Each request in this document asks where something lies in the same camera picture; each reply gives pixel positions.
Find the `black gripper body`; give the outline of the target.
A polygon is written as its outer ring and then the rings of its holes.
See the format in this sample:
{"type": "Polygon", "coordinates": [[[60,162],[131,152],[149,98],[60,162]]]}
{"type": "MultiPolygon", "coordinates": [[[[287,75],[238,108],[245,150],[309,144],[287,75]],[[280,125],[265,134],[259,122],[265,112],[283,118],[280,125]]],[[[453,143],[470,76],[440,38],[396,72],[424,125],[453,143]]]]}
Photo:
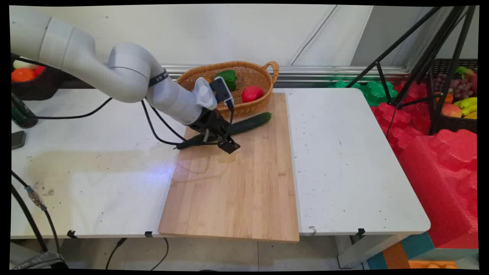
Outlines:
{"type": "Polygon", "coordinates": [[[189,139],[190,143],[202,143],[206,134],[207,142],[221,142],[227,136],[229,122],[225,120],[218,110],[210,111],[204,108],[199,118],[191,123],[189,127],[199,133],[199,135],[189,139]]]}

